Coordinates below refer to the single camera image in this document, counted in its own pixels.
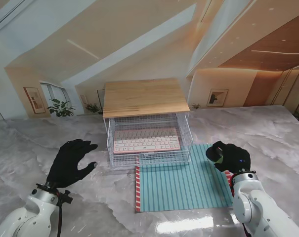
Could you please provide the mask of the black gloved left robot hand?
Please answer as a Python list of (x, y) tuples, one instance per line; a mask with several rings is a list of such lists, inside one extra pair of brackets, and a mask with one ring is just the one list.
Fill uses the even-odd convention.
[(52, 189), (66, 188), (88, 176), (97, 166), (97, 162), (89, 163), (78, 169), (84, 156), (97, 149), (97, 144), (76, 139), (66, 142), (58, 151), (46, 179), (46, 185)]

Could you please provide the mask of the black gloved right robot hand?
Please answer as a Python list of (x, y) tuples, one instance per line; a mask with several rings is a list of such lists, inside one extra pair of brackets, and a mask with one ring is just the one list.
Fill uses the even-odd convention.
[(206, 156), (220, 172), (228, 170), (236, 174), (242, 171), (249, 172), (251, 169), (249, 152), (234, 144), (217, 141), (207, 149)]

